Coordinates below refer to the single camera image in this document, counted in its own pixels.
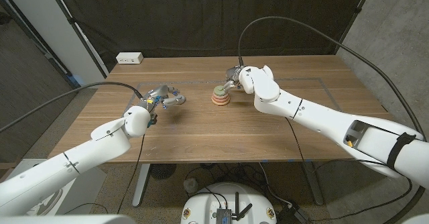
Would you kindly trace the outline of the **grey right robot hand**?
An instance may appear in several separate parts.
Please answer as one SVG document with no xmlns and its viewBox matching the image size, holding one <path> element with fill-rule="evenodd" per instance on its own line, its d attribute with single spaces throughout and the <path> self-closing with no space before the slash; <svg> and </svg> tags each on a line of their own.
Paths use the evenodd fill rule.
<svg viewBox="0 0 429 224">
<path fill-rule="evenodd" d="M 239 80 L 239 74 L 244 69 L 245 66 L 234 66 L 226 70 L 225 78 L 226 83 L 223 85 L 223 90 L 225 93 L 228 93 L 233 88 L 241 88 L 241 83 Z"/>
</svg>

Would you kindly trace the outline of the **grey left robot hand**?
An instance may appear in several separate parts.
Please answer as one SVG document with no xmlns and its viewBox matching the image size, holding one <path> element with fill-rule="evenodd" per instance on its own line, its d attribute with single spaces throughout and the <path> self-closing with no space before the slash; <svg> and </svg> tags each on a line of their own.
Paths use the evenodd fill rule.
<svg viewBox="0 0 429 224">
<path fill-rule="evenodd" d="M 147 92 L 137 103 L 137 106 L 143 107 L 149 112 L 154 111 L 157 106 L 164 109 L 173 105 L 185 103 L 186 97 L 180 94 L 180 91 L 172 86 L 161 85 Z"/>
</svg>

